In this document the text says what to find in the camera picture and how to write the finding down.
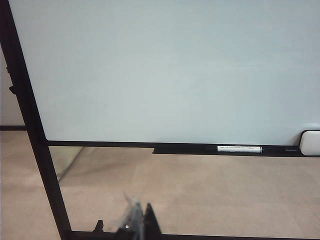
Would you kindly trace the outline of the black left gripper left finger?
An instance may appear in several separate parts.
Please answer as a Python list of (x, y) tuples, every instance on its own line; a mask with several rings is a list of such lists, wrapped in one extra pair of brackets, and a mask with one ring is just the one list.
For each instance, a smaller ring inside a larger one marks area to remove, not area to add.
[(141, 201), (124, 194), (127, 207), (115, 233), (116, 240), (144, 240), (144, 212)]

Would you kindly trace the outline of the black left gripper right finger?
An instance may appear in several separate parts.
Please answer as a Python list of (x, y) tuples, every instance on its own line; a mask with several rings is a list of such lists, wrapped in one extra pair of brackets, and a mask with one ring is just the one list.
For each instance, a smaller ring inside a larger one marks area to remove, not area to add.
[(161, 240), (163, 234), (151, 203), (147, 203), (144, 213), (144, 239)]

